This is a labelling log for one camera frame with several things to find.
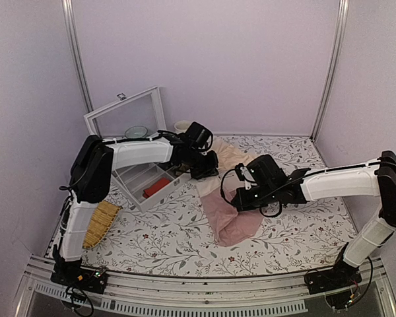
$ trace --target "pink cloth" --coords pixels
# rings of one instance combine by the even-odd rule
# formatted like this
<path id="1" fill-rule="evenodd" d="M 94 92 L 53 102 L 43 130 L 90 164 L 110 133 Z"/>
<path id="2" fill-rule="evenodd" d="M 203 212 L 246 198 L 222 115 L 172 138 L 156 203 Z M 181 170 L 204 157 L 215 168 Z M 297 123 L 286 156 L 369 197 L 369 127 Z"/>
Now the pink cloth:
<path id="1" fill-rule="evenodd" d="M 230 201 L 233 195 L 226 193 L 226 198 Z M 201 203 L 219 246 L 233 246 L 252 237 L 263 220 L 263 216 L 256 210 L 239 213 L 221 198 L 220 188 L 201 197 Z"/>

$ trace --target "robotic arm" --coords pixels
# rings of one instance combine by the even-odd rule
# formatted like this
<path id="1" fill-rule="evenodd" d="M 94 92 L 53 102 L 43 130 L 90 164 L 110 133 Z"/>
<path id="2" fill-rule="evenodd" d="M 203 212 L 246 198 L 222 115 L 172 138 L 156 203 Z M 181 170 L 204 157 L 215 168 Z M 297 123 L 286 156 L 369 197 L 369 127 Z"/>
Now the robotic arm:
<path id="1" fill-rule="evenodd" d="M 217 175 L 217 156 L 209 151 L 209 139 L 212 143 L 212 133 L 197 122 L 185 133 L 159 131 L 157 136 L 142 139 L 104 141 L 90 135 L 71 168 L 69 186 L 60 188 L 68 190 L 69 197 L 63 204 L 59 235 L 53 245 L 55 267 L 51 280 L 103 293 L 106 276 L 99 271 L 96 279 L 91 279 L 91 272 L 81 268 L 81 256 L 92 214 L 109 193 L 112 172 L 137 164 L 170 162 L 174 166 L 187 165 L 194 179 Z"/>
<path id="2" fill-rule="evenodd" d="M 287 176 L 270 155 L 262 155 L 246 167 L 235 167 L 245 182 L 232 201 L 240 211 L 260 209 L 271 203 L 307 203 L 325 197 L 370 195 L 381 197 L 381 207 L 359 234 L 343 247 L 332 269 L 308 273 L 305 282 L 310 293 L 320 293 L 361 282 L 362 262 L 396 231 L 396 155 L 384 151 L 379 159 L 362 164 L 324 169 L 298 169 Z"/>

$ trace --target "red object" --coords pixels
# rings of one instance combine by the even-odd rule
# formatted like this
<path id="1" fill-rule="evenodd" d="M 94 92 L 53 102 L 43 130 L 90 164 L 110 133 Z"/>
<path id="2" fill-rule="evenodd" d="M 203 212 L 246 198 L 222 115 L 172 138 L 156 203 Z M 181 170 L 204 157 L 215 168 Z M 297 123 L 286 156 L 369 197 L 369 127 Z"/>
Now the red object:
<path id="1" fill-rule="evenodd" d="M 154 195 L 156 192 L 161 190 L 165 185 L 170 184 L 170 180 L 167 178 L 162 178 L 161 180 L 154 183 L 151 187 L 148 187 L 144 190 L 143 197 L 149 198 Z"/>

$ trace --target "vent grille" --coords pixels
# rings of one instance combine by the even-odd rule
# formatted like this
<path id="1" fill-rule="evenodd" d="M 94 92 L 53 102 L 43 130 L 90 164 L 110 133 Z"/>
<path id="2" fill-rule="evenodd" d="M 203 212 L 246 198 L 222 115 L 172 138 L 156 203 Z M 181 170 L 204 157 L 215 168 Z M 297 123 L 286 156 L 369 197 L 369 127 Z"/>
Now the vent grille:
<path id="1" fill-rule="evenodd" d="M 66 288 L 60 285 L 50 285 L 37 281 L 35 290 L 55 299 L 70 301 Z M 290 316 L 307 312 L 303 300 L 282 304 L 256 306 L 253 308 L 167 308 L 131 304 L 121 300 L 102 299 L 100 310 L 117 312 L 122 315 L 135 317 L 264 317 L 264 316 Z"/>

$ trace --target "vertical metal pole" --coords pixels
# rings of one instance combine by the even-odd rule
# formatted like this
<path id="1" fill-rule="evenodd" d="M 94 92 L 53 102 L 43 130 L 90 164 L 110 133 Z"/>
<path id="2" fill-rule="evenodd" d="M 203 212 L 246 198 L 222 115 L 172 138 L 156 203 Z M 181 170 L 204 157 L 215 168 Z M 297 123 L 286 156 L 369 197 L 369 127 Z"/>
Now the vertical metal pole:
<path id="1" fill-rule="evenodd" d="M 87 112 L 93 111 L 92 101 L 90 92 L 88 89 L 88 84 L 86 82 L 85 72 L 82 64 L 81 51 L 79 49 L 79 43 L 77 38 L 77 31 L 75 27 L 75 18 L 73 15 L 72 0 L 62 0 L 63 3 L 63 14 L 65 16 L 65 23 L 67 29 L 67 36 L 69 38 L 69 46 L 71 48 L 73 62 L 75 64 L 75 69 L 77 71 L 77 77 L 79 85 L 82 91 L 82 97 L 84 98 L 85 108 Z M 96 131 L 101 135 L 97 123 L 94 122 Z"/>
<path id="2" fill-rule="evenodd" d="M 348 0 L 340 0 L 339 3 L 339 13 L 337 15 L 336 23 L 336 33 L 335 41 L 333 45 L 333 51 L 331 52 L 329 70 L 327 72 L 327 78 L 325 80 L 323 94 L 321 96 L 321 102 L 318 108 L 317 117 L 315 119 L 314 127 L 312 129 L 311 138 L 314 142 L 317 142 L 321 126 L 323 124 L 323 119 L 325 116 L 325 111 L 329 103 L 331 88 L 333 86 L 333 81 L 335 78 L 337 63 L 339 61 L 339 55 L 342 48 L 343 37 L 345 35 L 346 20 L 348 15 Z"/>

